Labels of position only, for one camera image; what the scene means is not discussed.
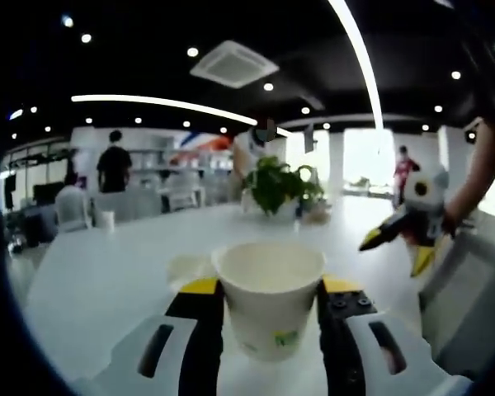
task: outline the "led strip light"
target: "led strip light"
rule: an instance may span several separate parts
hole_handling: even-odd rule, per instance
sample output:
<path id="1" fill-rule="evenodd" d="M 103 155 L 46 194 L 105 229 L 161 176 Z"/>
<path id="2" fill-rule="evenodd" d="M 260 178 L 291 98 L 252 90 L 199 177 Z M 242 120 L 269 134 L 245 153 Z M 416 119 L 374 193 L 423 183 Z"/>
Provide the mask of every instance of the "led strip light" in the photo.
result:
<path id="1" fill-rule="evenodd" d="M 239 115 L 231 113 L 230 111 L 224 111 L 220 109 L 215 109 L 214 107 L 196 105 L 194 103 L 189 103 L 186 101 L 174 101 L 172 99 L 162 99 L 161 97 L 138 97 L 134 95 L 77 95 L 72 97 L 72 101 L 130 101 L 133 103 L 145 103 L 149 105 L 160 105 L 160 106 L 170 106 L 177 107 L 180 109 L 187 109 L 193 111 L 199 111 L 200 113 L 211 114 L 213 116 L 228 118 L 230 120 L 235 120 L 238 122 L 243 122 L 254 126 L 257 124 L 257 120 L 253 118 L 246 117 L 244 115 Z M 277 127 L 277 134 L 282 136 L 290 136 L 291 132 L 283 130 Z"/>
<path id="2" fill-rule="evenodd" d="M 361 36 L 361 32 L 357 27 L 356 21 L 352 16 L 350 9 L 348 8 L 345 0 L 328 0 L 333 8 L 333 11 L 339 17 L 339 21 L 345 28 L 346 34 L 352 43 L 352 47 L 356 52 L 357 61 L 360 64 L 363 78 L 365 79 L 366 89 L 369 93 L 370 105 L 372 107 L 372 115 L 374 117 L 374 123 L 377 130 L 382 130 L 383 116 L 381 114 L 380 95 L 378 93 L 378 85 L 374 77 L 374 71 L 372 70 L 372 63 L 370 57 L 366 51 L 365 42 Z"/>

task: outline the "man in black shirt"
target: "man in black shirt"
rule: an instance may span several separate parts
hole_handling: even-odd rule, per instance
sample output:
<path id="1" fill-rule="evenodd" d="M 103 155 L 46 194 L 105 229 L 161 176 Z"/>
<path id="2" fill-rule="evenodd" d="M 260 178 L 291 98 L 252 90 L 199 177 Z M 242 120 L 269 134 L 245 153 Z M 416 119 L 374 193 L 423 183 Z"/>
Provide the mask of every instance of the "man in black shirt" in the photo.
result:
<path id="1" fill-rule="evenodd" d="M 121 137 L 119 130 L 110 133 L 110 147 L 101 155 L 97 164 L 97 181 L 99 190 L 103 193 L 124 191 L 129 180 L 132 160 L 129 152 L 117 145 Z"/>

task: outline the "green leaves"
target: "green leaves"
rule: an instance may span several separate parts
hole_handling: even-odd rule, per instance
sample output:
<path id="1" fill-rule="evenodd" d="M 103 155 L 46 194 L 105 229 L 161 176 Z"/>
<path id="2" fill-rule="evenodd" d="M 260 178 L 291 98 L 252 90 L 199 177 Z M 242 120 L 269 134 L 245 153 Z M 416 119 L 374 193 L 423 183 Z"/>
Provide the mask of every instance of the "green leaves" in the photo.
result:
<path id="1" fill-rule="evenodd" d="M 253 199 L 266 215 L 276 214 L 287 200 L 302 200 L 305 194 L 311 198 L 323 194 L 321 186 L 301 180 L 301 169 L 313 171 L 312 167 L 303 165 L 291 172 L 290 165 L 280 163 L 277 157 L 264 157 L 259 159 L 257 169 L 247 175 L 244 187 L 251 190 Z"/>

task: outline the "white paper cup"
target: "white paper cup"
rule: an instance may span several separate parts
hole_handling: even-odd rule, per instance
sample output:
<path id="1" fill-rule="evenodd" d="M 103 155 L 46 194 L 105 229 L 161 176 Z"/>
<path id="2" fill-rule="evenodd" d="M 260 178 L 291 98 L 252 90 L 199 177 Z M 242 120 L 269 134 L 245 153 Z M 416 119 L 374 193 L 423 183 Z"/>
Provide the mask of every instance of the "white paper cup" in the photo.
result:
<path id="1" fill-rule="evenodd" d="M 116 213 L 114 211 L 99 212 L 99 227 L 113 233 L 116 229 Z"/>
<path id="2" fill-rule="evenodd" d="M 304 334 L 324 255 L 298 243 L 246 243 L 217 252 L 233 333 L 260 361 L 294 354 Z"/>

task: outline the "desk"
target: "desk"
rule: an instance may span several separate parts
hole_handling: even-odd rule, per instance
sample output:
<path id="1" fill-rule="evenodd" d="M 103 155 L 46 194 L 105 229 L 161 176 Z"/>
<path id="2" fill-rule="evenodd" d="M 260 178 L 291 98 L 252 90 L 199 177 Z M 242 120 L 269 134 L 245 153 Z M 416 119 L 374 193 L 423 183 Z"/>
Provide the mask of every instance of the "desk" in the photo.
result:
<path id="1" fill-rule="evenodd" d="M 175 256 L 260 239 L 297 239 L 322 250 L 326 272 L 363 285 L 378 309 L 390 309 L 419 328 L 404 242 L 357 250 L 366 232 L 392 212 L 387 200 L 342 197 L 323 226 L 295 227 L 241 212 L 238 205 L 220 205 L 119 224 L 113 234 L 101 229 L 59 234 L 35 275 L 24 311 L 56 370 L 68 381 L 95 377 L 122 338 L 150 315 L 163 314 L 173 298 L 165 269 Z M 226 322 L 219 394 L 325 396 L 318 328 L 311 319 L 297 356 L 269 367 L 238 353 Z"/>

